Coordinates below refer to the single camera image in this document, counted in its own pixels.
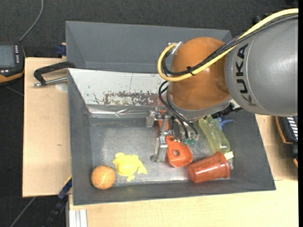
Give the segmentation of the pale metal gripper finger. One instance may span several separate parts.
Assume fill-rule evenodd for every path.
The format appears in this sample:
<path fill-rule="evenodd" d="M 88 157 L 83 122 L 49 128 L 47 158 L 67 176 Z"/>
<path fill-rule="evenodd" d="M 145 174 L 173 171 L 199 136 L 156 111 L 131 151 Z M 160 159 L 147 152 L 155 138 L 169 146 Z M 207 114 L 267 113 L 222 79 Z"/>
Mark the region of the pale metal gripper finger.
<path fill-rule="evenodd" d="M 146 127 L 150 128 L 154 125 L 155 121 L 162 120 L 163 118 L 163 111 L 164 108 L 162 106 L 155 107 L 154 109 L 151 109 L 148 113 L 148 116 L 146 118 Z"/>
<path fill-rule="evenodd" d="M 156 139 L 155 153 L 150 157 L 152 162 L 165 162 L 167 153 L 167 142 L 165 137 L 158 137 Z"/>

